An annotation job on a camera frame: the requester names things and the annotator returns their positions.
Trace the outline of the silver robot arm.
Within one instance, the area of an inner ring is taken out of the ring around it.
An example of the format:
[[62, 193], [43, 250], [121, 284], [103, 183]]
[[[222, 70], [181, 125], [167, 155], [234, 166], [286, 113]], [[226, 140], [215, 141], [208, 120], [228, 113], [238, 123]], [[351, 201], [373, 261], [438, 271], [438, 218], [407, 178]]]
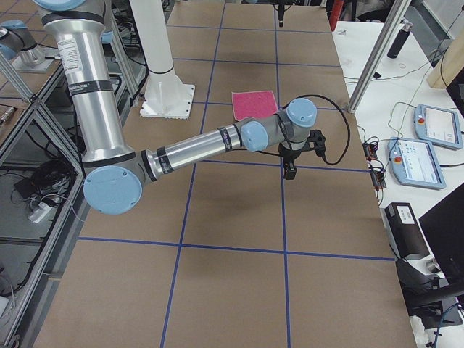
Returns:
[[219, 127], [209, 133], [137, 152], [127, 145], [102, 48], [109, 27], [108, 1], [39, 1], [45, 29], [59, 54], [86, 145], [83, 184], [86, 201], [108, 215], [134, 208], [143, 187], [163, 175], [216, 155], [244, 148], [262, 151], [277, 145], [286, 169], [305, 151], [318, 150], [321, 133], [313, 128], [317, 108], [298, 98], [273, 115]]

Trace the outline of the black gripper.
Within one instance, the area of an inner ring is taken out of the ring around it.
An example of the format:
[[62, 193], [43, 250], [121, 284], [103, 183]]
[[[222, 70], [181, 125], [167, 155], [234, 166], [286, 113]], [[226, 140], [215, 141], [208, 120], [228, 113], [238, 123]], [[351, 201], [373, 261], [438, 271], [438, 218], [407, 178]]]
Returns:
[[290, 8], [290, 1], [288, 0], [272, 0], [274, 10], [278, 14], [278, 26], [280, 28], [284, 25], [284, 16], [287, 9]]
[[283, 158], [283, 178], [285, 180], [294, 180], [297, 174], [295, 160], [302, 152], [308, 150], [308, 145], [304, 144], [300, 149], [288, 149], [283, 143], [278, 145], [278, 153]]

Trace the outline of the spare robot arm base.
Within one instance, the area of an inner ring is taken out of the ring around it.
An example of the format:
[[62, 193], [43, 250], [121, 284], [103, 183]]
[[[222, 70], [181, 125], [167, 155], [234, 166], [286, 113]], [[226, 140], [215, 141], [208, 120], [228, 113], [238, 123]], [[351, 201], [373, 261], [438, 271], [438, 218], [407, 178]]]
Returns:
[[56, 49], [43, 49], [21, 20], [1, 23], [1, 54], [21, 73], [45, 73], [55, 60]]

